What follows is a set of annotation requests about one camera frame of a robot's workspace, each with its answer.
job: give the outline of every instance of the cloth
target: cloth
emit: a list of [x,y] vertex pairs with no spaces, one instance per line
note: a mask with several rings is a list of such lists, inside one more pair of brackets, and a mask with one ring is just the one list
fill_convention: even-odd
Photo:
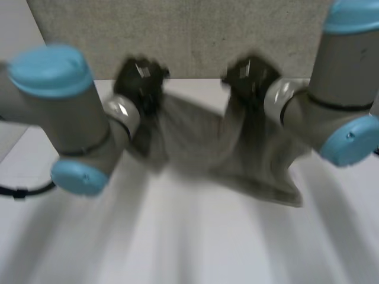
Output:
[[269,120],[263,106],[247,108],[233,95],[221,117],[164,94],[160,111],[142,119],[127,151],[152,170],[170,162],[258,199],[302,205],[288,167],[310,149]]

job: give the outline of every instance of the gray towel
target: gray towel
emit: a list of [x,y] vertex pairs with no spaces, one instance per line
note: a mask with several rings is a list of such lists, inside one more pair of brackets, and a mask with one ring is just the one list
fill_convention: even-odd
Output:
[[221,117],[165,94],[127,151],[153,170],[170,162],[258,199],[302,205],[288,167],[309,148],[270,121],[262,107],[246,108],[233,96]]

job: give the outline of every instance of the black cable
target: black cable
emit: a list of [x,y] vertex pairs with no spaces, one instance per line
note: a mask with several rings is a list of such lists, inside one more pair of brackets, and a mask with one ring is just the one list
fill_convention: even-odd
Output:
[[27,188],[6,188],[0,186],[0,195],[11,196],[14,199],[24,199],[26,196],[39,195],[48,192],[56,187],[54,182],[50,182],[41,188],[29,190]]

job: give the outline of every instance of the gray cylindrical link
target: gray cylindrical link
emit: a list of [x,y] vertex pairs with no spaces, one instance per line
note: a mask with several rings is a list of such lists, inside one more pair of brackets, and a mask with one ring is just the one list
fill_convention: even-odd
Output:
[[379,31],[324,34],[309,83],[318,100],[340,106],[366,106],[377,95]]
[[111,175],[123,150],[129,142],[125,129],[116,121],[109,121],[111,135],[94,151],[83,156],[60,155],[61,159],[70,159],[94,167],[106,175]]
[[281,125],[281,113],[294,93],[308,86],[309,79],[280,78],[267,90],[264,102],[266,116]]
[[94,84],[75,97],[65,99],[21,93],[59,153],[86,152],[104,140],[110,131]]
[[122,123],[129,130],[131,137],[134,136],[141,117],[131,100],[123,96],[114,95],[104,103],[104,111],[107,115]]

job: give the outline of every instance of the black band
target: black band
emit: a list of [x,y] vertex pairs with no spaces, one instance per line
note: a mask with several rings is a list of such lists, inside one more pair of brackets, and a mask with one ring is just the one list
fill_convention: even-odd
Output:
[[105,142],[107,142],[107,140],[109,139],[110,136],[111,136],[111,128],[108,127],[108,131],[107,131],[107,133],[105,133],[105,136],[98,143],[96,143],[95,145],[89,146],[89,147],[84,148],[84,149],[80,149],[79,151],[66,152],[66,151],[59,151],[59,150],[57,150],[57,152],[60,155],[69,156],[69,157],[84,156],[84,155],[87,155],[87,154],[89,154],[89,153],[91,153],[91,152],[99,149]]
[[335,111],[347,111],[347,112],[369,111],[372,105],[374,104],[374,102],[372,102],[368,105],[335,105],[335,104],[330,104],[328,102],[320,101],[309,92],[307,94],[308,94],[309,100],[311,100],[316,105],[320,105],[321,107],[329,108]]
[[131,141],[131,134],[130,134],[130,130],[129,128],[127,128],[127,126],[125,124],[123,124],[121,121],[115,119],[114,117],[111,117],[110,115],[107,115],[108,119],[114,121],[114,122],[117,122],[126,132],[126,134],[128,135],[128,138],[129,138],[129,141]]
[[287,109],[287,107],[289,106],[290,102],[292,101],[292,99],[297,96],[297,95],[301,95],[303,94],[302,90],[299,90],[298,92],[294,93],[293,96],[287,101],[285,102],[281,112],[280,112],[280,123],[282,126],[284,126],[284,114],[285,114],[285,110]]

